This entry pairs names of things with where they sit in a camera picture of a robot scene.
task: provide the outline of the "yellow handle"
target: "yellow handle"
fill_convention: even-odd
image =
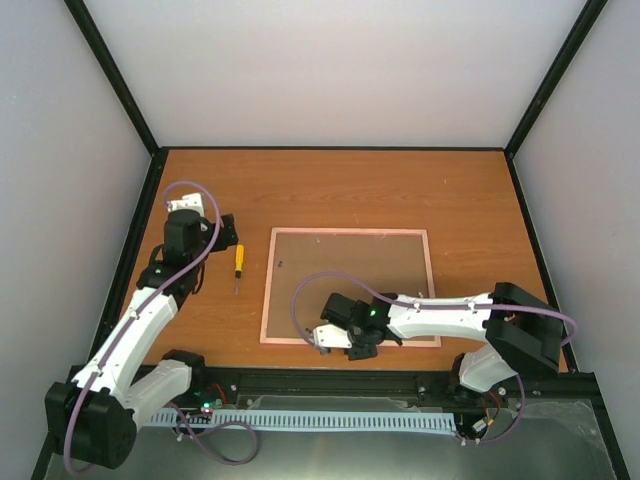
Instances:
[[[244,246],[236,246],[236,272],[242,271],[242,263],[244,262]]]

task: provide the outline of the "white robotic arm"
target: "white robotic arm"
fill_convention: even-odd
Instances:
[[[200,194],[169,202],[168,210],[164,243],[154,249],[124,315],[89,363],[47,392],[47,422],[58,453],[66,448],[69,455],[70,439],[73,458],[116,468],[147,420],[200,378],[202,356],[172,351],[131,385],[158,334],[200,289],[207,255],[238,243],[233,216],[212,225]]]
[[[369,305],[332,294],[321,316],[329,323],[313,330],[314,344],[325,351],[344,349],[350,360],[358,360],[376,356],[376,346],[384,340],[402,344],[402,340],[419,336],[443,336],[484,342],[476,352],[464,354],[457,365],[460,385],[475,392],[486,392],[518,373],[557,373],[560,321],[512,313],[505,316],[488,308],[496,299],[550,308],[515,285],[497,284],[492,293],[463,298],[392,297],[392,304],[374,299]],[[457,309],[447,310],[448,305]]]
[[[98,373],[90,390],[100,392],[106,388],[125,409],[133,411],[133,420],[138,430],[158,409],[186,392],[191,381],[191,367],[176,360],[162,360],[149,375],[131,386],[134,375],[156,337],[178,312],[172,295],[158,295],[154,298],[137,315],[126,335],[115,345],[106,364],[102,368],[98,366],[107,350],[114,346],[118,333],[129,317],[135,315],[136,309],[153,292],[154,288],[145,287],[133,293],[129,308],[107,341],[72,380],[79,388],[84,388],[91,375]]]

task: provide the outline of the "metal floor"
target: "metal floor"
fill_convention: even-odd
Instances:
[[[86,478],[614,479],[595,417],[589,416],[588,409],[584,403],[530,405],[510,437],[487,446],[462,447],[452,437],[412,433],[261,432],[260,453],[239,467],[214,462],[191,442],[176,442],[168,428],[145,428],[120,468],[96,468]],[[505,412],[492,428],[501,431],[509,421],[510,413]],[[242,431],[220,432],[207,440],[231,457],[246,454],[249,441]],[[47,479],[67,478],[73,477],[64,472],[61,458],[54,456]]]

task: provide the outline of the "red wire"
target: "red wire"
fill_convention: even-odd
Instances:
[[[480,397],[480,400],[482,400],[482,409],[484,410],[484,416],[487,417],[487,419],[489,419],[489,412],[487,410],[487,402],[484,401],[484,398]]]
[[[224,391],[222,390],[222,387],[220,385],[218,385],[217,383],[212,383],[211,385],[209,385],[209,388],[207,390],[211,390],[212,388],[216,388],[220,392],[220,398],[222,398],[222,404],[226,405],[227,404],[227,396],[224,394]]]
[[[491,398],[493,398],[493,401],[496,402],[496,405],[498,406],[498,410],[496,411],[496,414],[493,417],[495,419],[500,413],[500,400],[498,399],[496,394],[493,393],[491,390],[489,390],[487,393],[491,396]]]

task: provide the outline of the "screwdriver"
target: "screwdriver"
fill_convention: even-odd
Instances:
[[[240,288],[240,277],[242,277],[242,263],[244,262],[244,246],[236,246],[236,295]]]

